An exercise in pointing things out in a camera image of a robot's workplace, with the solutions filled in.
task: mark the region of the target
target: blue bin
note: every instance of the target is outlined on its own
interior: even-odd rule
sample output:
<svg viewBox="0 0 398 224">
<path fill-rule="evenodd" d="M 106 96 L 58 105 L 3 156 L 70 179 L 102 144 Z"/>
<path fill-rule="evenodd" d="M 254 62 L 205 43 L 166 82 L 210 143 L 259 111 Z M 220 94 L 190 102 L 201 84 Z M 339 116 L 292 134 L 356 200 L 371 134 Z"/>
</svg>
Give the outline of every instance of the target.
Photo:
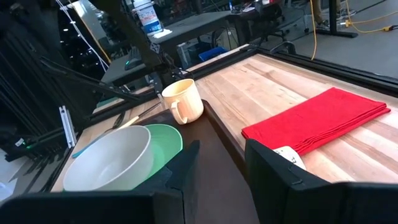
<svg viewBox="0 0 398 224">
<path fill-rule="evenodd" d="M 202 62 L 205 62 L 213 57 L 219 56 L 220 54 L 228 52 L 224 47 L 216 47 L 206 52 L 200 53 L 199 58 Z"/>
</svg>

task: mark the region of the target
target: black stand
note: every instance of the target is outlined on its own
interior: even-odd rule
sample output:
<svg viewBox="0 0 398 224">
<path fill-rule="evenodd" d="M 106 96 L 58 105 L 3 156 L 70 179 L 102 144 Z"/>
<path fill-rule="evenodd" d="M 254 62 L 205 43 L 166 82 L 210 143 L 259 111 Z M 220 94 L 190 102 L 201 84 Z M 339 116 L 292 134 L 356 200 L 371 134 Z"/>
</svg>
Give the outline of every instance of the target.
<svg viewBox="0 0 398 224">
<path fill-rule="evenodd" d="M 354 32 L 341 32 L 337 31 L 337 25 L 336 25 L 336 14 L 337 14 L 337 5 L 336 5 L 336 0 L 329 0 L 329 30 L 317 30 L 317 34 L 323 34 L 323 35 L 333 35 L 337 37 L 349 37 L 349 38 L 354 38 L 357 37 L 358 34 Z"/>
</svg>

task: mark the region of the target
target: white bowl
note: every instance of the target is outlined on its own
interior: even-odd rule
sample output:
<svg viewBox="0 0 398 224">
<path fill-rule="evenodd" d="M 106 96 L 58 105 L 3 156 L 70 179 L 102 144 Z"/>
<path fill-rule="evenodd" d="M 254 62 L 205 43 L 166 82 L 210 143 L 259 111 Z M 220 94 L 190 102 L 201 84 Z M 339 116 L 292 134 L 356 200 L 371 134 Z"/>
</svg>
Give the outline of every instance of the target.
<svg viewBox="0 0 398 224">
<path fill-rule="evenodd" d="M 63 178 L 66 191 L 132 190 L 145 181 L 154 157 L 150 132 L 131 126 L 107 134 L 73 161 Z"/>
</svg>

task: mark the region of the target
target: mug handle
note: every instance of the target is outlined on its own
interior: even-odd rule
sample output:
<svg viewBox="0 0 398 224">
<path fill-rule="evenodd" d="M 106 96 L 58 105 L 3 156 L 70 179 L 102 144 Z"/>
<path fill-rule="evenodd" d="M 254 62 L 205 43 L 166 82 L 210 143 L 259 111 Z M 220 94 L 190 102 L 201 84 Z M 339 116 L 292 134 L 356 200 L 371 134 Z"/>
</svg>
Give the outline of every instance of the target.
<svg viewBox="0 0 398 224">
<path fill-rule="evenodd" d="M 172 111 L 172 114 L 175 115 L 174 118 L 177 120 L 178 124 L 186 124 L 188 122 L 188 118 L 181 117 L 180 112 L 178 111 L 178 107 L 177 107 L 179 102 L 180 102 L 179 100 L 174 101 L 170 107 L 170 110 Z"/>
</svg>

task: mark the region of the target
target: green bowl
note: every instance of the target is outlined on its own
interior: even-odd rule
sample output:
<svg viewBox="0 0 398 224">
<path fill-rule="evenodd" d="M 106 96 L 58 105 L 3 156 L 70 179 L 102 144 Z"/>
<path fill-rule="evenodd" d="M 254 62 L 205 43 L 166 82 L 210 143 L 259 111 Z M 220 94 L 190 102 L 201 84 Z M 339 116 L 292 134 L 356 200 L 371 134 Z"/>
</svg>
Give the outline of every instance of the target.
<svg viewBox="0 0 398 224">
<path fill-rule="evenodd" d="M 150 148 L 154 153 L 154 165 L 148 175 L 152 177 L 166 163 L 182 150 L 182 137 L 179 131 L 167 124 L 149 124 Z"/>
</svg>

